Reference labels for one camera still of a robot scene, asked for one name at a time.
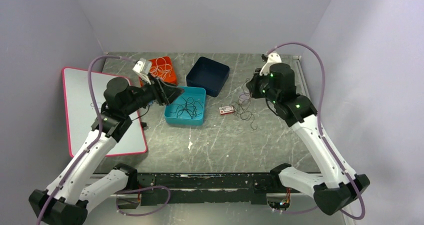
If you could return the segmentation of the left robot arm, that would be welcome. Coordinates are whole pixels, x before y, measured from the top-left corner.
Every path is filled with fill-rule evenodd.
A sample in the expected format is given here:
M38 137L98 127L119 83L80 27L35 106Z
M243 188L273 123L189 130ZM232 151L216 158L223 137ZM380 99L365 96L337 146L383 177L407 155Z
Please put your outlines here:
M46 189L36 189L29 196L37 223L81 225L111 195L134 192L139 185L137 170L126 164L117 165L92 184L88 180L132 125L131 114L151 102L169 105L183 93L183 88L154 77L142 87L131 86L123 77L111 79L103 93L105 102L96 109L97 118L80 150Z

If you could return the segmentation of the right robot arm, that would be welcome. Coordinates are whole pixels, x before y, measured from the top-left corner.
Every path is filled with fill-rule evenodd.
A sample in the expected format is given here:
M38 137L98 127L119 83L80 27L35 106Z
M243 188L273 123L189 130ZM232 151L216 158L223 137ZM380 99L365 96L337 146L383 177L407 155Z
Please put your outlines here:
M357 200L370 180L357 174L336 149L311 100L296 92L290 66L280 62L256 68L246 87L253 99L265 99L267 107L298 135L320 171L306 173L284 163L271 170L270 187L275 192L290 188L308 195L326 215Z

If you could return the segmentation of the clear paperclip container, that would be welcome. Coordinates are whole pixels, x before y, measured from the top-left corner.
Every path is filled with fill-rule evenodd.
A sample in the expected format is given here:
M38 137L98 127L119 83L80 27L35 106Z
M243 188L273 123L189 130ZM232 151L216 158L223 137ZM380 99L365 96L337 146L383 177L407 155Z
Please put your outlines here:
M244 102L248 101L250 99L250 94L249 93L242 93L239 97L238 97L238 102L240 104L243 104Z

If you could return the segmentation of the light blue plastic box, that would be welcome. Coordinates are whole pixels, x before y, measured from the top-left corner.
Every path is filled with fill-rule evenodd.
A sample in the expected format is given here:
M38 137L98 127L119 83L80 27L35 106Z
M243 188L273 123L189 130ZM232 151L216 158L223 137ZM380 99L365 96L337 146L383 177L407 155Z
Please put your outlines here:
M201 87L180 86L184 93L164 110L170 125L201 126L204 123L206 90Z

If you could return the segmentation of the orange plastic box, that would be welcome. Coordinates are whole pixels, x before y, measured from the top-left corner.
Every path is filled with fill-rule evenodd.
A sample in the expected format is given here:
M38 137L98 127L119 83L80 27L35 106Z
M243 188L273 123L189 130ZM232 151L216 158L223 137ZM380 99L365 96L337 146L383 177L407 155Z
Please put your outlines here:
M153 58L149 61L152 63L149 74L153 78L158 78L163 82L167 82L173 85L178 84L177 75L174 71L174 67L169 56ZM143 86L144 82L140 78L139 81L140 85Z

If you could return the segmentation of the red white small box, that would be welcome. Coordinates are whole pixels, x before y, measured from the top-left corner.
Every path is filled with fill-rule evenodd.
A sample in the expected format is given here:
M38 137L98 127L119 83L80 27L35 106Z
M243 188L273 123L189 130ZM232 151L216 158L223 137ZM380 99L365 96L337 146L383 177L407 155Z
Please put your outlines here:
M221 116L233 114L235 112L235 109L232 105L221 106L218 109L219 109L219 113L220 113Z

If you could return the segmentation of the dark blue plastic box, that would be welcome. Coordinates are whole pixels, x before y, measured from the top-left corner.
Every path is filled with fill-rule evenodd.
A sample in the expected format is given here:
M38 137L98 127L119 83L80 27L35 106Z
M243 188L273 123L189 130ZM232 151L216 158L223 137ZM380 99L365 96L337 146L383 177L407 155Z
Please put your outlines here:
M203 88L208 96L215 98L224 87L229 74L229 66L201 56L186 75L186 84L189 87Z

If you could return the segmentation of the pink framed whiteboard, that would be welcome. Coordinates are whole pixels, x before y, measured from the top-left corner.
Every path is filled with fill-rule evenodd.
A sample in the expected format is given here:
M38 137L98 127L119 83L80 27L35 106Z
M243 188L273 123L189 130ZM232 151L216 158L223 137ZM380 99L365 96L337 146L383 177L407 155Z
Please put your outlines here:
M73 157L84 144L91 125L97 118L88 87L88 71L80 68L62 69L64 104L67 122L68 150ZM140 113L130 115L133 120L120 142L109 151L108 157L143 154L148 150Z

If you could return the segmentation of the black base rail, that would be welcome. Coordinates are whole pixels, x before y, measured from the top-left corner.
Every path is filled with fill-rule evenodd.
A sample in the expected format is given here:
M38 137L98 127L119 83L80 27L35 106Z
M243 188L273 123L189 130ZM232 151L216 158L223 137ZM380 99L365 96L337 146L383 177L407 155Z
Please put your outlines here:
M270 172L240 173L138 173L127 190L142 189L141 205L250 203L266 205L269 198L284 198L286 188Z

